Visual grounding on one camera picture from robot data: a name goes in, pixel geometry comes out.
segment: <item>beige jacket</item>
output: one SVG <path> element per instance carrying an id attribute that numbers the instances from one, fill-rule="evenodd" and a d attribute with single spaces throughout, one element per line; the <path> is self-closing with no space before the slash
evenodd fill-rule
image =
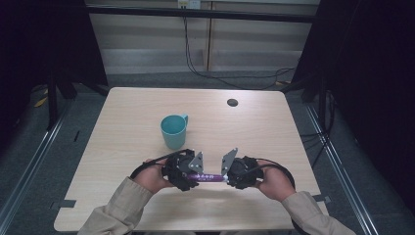
<path id="1" fill-rule="evenodd" d="M 126 177 L 108 204 L 92 211 L 78 235 L 122 235 L 132 231 L 152 196 L 150 191 Z M 282 204 L 293 220 L 309 234 L 354 234 L 336 219 L 324 215 L 307 192 L 298 192 Z"/>

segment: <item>metal bracket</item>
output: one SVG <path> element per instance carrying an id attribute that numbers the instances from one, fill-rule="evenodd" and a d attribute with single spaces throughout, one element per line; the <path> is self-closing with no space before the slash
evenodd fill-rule
<path id="1" fill-rule="evenodd" d="M 316 202 L 324 202 L 324 204 L 329 204 L 332 202 L 332 199 L 329 196 L 324 197 L 323 195 L 314 195 L 312 196 Z"/>
<path id="2" fill-rule="evenodd" d="M 221 168 L 221 174 L 225 175 L 229 169 L 231 168 L 231 165 L 236 157 L 236 153 L 238 153 L 238 148 L 233 149 L 231 152 L 227 153 L 222 158 L 222 168 Z"/>
<path id="3" fill-rule="evenodd" d="M 199 152 L 199 154 L 192 159 L 189 163 L 189 168 L 197 173 L 204 173 L 204 154 L 202 152 Z"/>
<path id="4" fill-rule="evenodd" d="M 73 208 L 75 203 L 76 200 L 60 200 L 59 202 L 53 202 L 49 209 L 58 211 L 61 208 Z"/>

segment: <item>hole in table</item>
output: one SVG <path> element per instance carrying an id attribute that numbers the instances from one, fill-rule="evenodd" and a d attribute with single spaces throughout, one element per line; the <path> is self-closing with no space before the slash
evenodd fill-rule
<path id="1" fill-rule="evenodd" d="M 229 99 L 228 100 L 228 106 L 230 106 L 230 107 L 236 107 L 236 106 L 238 106 L 238 101 L 235 100 L 235 99 Z"/>

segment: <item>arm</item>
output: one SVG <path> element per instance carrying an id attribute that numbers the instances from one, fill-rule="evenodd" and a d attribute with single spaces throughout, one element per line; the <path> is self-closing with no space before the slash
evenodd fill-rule
<path id="1" fill-rule="evenodd" d="M 78 235 L 116 235 L 132 231 L 141 219 L 144 206 L 165 187 L 172 185 L 162 178 L 158 164 L 144 169 L 134 179 L 126 177 L 108 204 L 92 211 Z"/>
<path id="2" fill-rule="evenodd" d="M 269 164 L 258 161 L 259 165 Z M 354 234 L 336 219 L 322 213 L 307 192 L 297 193 L 287 176 L 279 169 L 263 168 L 263 181 L 255 185 L 266 197 L 281 202 L 291 218 L 309 234 Z"/>

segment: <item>power outlet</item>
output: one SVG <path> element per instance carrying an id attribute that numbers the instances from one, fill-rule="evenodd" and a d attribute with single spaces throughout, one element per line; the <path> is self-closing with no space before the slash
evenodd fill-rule
<path id="1" fill-rule="evenodd" d="M 201 10 L 201 0 L 189 0 L 189 9 Z"/>
<path id="2" fill-rule="evenodd" d="M 189 8 L 189 0 L 177 0 L 177 4 L 178 4 L 179 9 Z"/>

